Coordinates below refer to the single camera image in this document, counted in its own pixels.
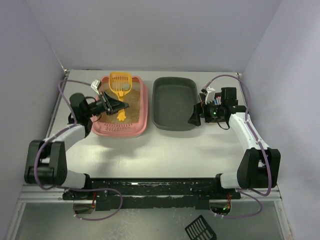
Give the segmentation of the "yellow litter scoop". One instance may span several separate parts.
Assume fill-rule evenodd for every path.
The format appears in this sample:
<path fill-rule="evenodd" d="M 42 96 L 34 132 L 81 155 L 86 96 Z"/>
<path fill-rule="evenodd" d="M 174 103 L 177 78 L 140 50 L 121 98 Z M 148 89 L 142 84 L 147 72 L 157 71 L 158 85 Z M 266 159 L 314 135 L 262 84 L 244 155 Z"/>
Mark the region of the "yellow litter scoop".
<path fill-rule="evenodd" d="M 130 84 L 130 89 L 124 90 L 124 84 Z M 124 102 L 125 96 L 132 90 L 132 75 L 129 72 L 111 72 L 108 85 L 110 90 L 116 94 L 118 100 Z"/>

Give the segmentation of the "pink litter box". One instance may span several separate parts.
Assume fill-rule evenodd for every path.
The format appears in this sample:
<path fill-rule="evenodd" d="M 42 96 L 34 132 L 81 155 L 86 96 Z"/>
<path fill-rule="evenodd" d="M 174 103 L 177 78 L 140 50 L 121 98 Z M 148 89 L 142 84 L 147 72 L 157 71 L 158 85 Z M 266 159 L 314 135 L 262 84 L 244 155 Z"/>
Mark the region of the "pink litter box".
<path fill-rule="evenodd" d="M 92 131 L 96 135 L 110 138 L 129 138 L 137 137 L 143 133 L 148 121 L 148 88 L 139 76 L 133 75 L 131 90 L 140 91 L 138 122 L 111 124 L 100 122 L 99 120 L 102 115 L 94 116 L 91 118 Z"/>

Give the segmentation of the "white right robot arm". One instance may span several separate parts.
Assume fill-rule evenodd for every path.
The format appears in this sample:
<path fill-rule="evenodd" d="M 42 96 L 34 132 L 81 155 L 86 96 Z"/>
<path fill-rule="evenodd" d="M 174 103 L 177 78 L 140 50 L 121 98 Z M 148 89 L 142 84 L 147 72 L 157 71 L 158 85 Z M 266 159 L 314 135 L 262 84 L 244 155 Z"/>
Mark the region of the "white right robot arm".
<path fill-rule="evenodd" d="M 271 148 L 257 133 L 248 108 L 240 105 L 235 87 L 223 87 L 220 101 L 215 101 L 216 91 L 207 87 L 199 94 L 200 102 L 193 107 L 188 123 L 200 126 L 205 123 L 225 122 L 242 145 L 244 155 L 236 172 L 220 175 L 224 189 L 263 189 L 270 191 L 277 184 L 281 154 Z"/>

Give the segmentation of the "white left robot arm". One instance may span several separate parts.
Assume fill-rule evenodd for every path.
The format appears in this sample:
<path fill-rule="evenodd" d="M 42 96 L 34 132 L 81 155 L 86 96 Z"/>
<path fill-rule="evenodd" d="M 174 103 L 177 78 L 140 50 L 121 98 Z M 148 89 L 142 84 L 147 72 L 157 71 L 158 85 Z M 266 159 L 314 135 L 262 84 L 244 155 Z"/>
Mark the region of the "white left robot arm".
<path fill-rule="evenodd" d="M 103 113 L 114 115 L 130 106 L 104 92 L 98 97 L 98 100 L 88 103 L 82 93 L 74 93 L 69 98 L 71 114 L 67 127 L 50 138 L 30 142 L 24 171 L 27 184 L 37 184 L 43 189 L 50 189 L 51 186 L 80 191 L 90 189 L 88 174 L 68 169 L 66 152 L 90 134 L 92 117 Z"/>

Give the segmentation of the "dark grey plastic tray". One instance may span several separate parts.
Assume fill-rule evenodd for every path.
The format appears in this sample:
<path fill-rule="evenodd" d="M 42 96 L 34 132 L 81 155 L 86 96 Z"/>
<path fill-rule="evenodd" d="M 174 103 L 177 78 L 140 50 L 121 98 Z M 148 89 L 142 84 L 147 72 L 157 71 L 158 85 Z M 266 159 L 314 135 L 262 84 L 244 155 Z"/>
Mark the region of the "dark grey plastic tray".
<path fill-rule="evenodd" d="M 153 83 L 151 120 L 160 130 L 190 131 L 188 120 L 198 103 L 196 83 L 185 77 L 160 77 Z"/>

